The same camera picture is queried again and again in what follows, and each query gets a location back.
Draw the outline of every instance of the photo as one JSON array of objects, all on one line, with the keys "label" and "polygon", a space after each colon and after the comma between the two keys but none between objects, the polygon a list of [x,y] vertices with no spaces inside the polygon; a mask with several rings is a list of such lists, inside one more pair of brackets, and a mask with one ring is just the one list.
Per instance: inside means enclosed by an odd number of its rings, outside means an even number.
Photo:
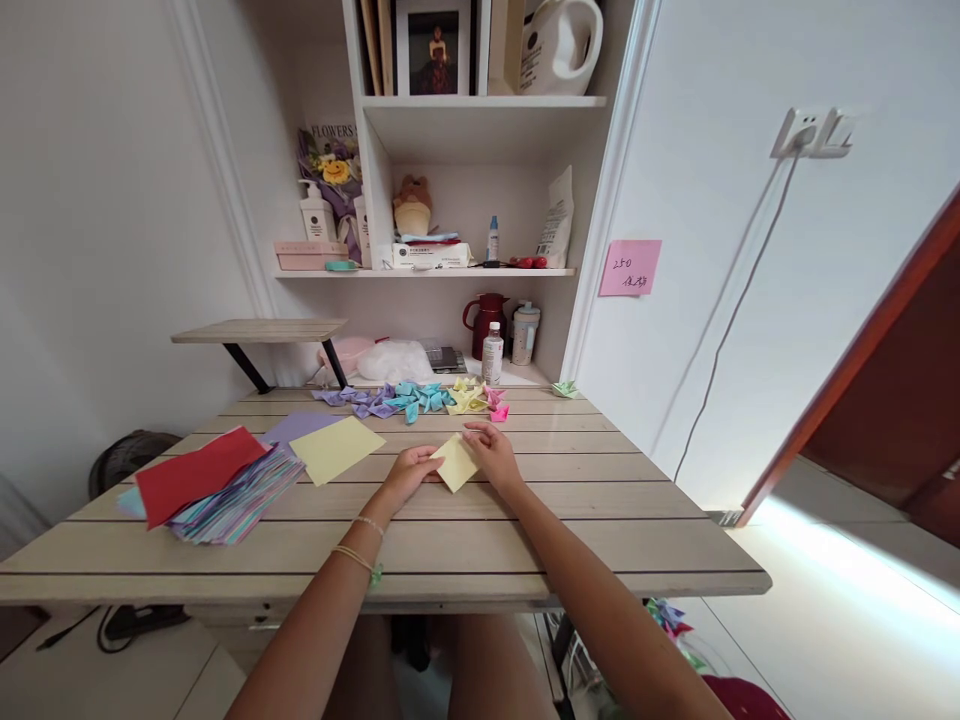
[{"label": "photo", "polygon": [[456,95],[460,13],[410,13],[411,95]]}]

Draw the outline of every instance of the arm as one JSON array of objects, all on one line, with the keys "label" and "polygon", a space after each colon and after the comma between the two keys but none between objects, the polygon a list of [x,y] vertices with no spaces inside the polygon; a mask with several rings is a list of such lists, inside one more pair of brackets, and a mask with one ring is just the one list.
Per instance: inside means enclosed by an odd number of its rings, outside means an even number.
[{"label": "arm", "polygon": [[[360,516],[386,530],[426,475],[443,463],[442,458],[429,459],[436,451],[423,446],[400,453]],[[371,566],[376,566],[380,543],[380,533],[364,522],[353,523],[340,541]],[[369,585],[366,568],[331,553],[247,678],[227,720],[323,715]]]},{"label": "arm", "polygon": [[516,514],[617,701],[635,717],[728,719],[640,602],[523,482],[510,441],[488,423],[466,427],[479,431],[464,433],[467,444]]}]

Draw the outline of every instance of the white floor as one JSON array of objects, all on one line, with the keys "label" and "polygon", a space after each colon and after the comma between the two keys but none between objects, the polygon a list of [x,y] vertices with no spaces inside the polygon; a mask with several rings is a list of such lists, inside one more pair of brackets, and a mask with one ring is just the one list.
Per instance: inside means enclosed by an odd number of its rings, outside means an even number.
[{"label": "white floor", "polygon": [[773,589],[672,601],[716,674],[798,720],[960,718],[960,550],[803,459],[730,535]]},{"label": "white floor", "polygon": [[[671,600],[714,674],[756,683],[797,720],[960,718],[960,550],[802,459],[730,534],[773,589]],[[202,627],[107,656],[97,619],[37,653],[69,624],[51,621],[0,665],[5,720],[223,717],[244,678]]]}]

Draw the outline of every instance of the wooden door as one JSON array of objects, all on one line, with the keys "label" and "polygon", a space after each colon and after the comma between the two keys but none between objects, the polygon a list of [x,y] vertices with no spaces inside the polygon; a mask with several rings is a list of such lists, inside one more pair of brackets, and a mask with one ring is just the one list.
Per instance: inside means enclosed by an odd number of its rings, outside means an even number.
[{"label": "wooden door", "polygon": [[[960,456],[960,242],[891,326],[803,454],[891,505],[910,510]],[[957,501],[945,504],[960,524]],[[927,493],[927,521],[934,522]],[[921,524],[918,513],[918,524]]]}]

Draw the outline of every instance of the wooden table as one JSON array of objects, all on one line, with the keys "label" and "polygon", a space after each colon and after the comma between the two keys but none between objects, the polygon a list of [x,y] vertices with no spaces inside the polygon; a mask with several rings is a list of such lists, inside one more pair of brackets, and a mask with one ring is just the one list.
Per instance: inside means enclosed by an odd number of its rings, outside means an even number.
[{"label": "wooden table", "polygon": [[[638,597],[746,595],[770,578],[589,401],[545,388],[507,392],[501,427],[534,492]],[[291,412],[348,414],[308,390],[253,394],[151,464],[243,425],[265,432]],[[122,516],[108,491],[0,565],[0,602],[183,603],[235,654],[256,653],[376,490],[400,450],[441,445],[486,414],[403,414],[364,424],[386,444],[328,485],[304,475],[234,547],[197,547]],[[530,612],[557,609],[518,523],[482,473],[458,493],[422,486],[395,518],[384,575],[364,612]]]}]

